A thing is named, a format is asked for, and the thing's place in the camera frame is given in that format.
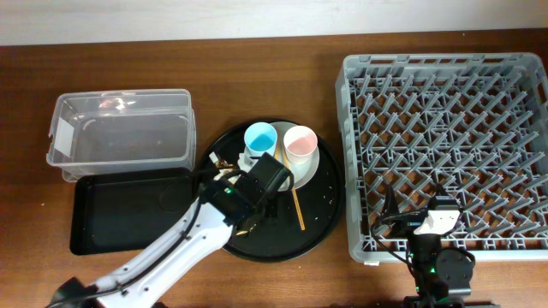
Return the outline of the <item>gold foil wrapper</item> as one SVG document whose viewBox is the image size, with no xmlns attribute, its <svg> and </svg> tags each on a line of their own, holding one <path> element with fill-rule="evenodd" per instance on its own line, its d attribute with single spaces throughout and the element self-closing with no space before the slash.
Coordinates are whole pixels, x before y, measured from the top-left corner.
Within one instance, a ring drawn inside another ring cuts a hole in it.
<svg viewBox="0 0 548 308">
<path fill-rule="evenodd" d="M 219 157 L 214 151 L 212 151 L 210 154 L 209 154 L 209 158 L 211 160 L 211 162 L 213 163 L 213 165 L 219 169 L 219 170 L 223 170 L 223 169 L 235 169 L 235 165 L 232 164 L 232 163 L 228 163 L 226 160 L 222 159 L 221 157 Z"/>
</svg>

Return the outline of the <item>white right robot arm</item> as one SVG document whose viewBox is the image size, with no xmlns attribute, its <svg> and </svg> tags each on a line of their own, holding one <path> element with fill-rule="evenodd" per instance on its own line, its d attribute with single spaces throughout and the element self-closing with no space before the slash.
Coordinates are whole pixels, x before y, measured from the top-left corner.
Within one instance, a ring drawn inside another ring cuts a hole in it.
<svg viewBox="0 0 548 308">
<path fill-rule="evenodd" d="M 471 294 L 475 256 L 456 247 L 443 247 L 441 239 L 456 228 L 462 207 L 442 185 L 436 185 L 427 206 L 399 211 L 393 187 L 385 194 L 382 215 L 376 225 L 389 225 L 393 233 L 408 240 L 400 260 L 414 278 L 416 295 L 403 299 L 405 308 L 467 308 Z"/>
</svg>

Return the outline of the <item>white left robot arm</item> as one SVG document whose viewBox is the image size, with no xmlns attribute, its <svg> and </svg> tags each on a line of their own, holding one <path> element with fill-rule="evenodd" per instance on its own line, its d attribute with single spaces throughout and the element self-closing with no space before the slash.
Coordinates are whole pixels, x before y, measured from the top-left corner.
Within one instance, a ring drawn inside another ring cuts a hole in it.
<svg viewBox="0 0 548 308">
<path fill-rule="evenodd" d="M 249 232 L 262 207 L 291 172 L 231 171 L 208 183 L 188 212 L 135 258 L 84 287 L 73 278 L 49 307 L 152 307 L 192 267 L 239 232 Z"/>
</svg>

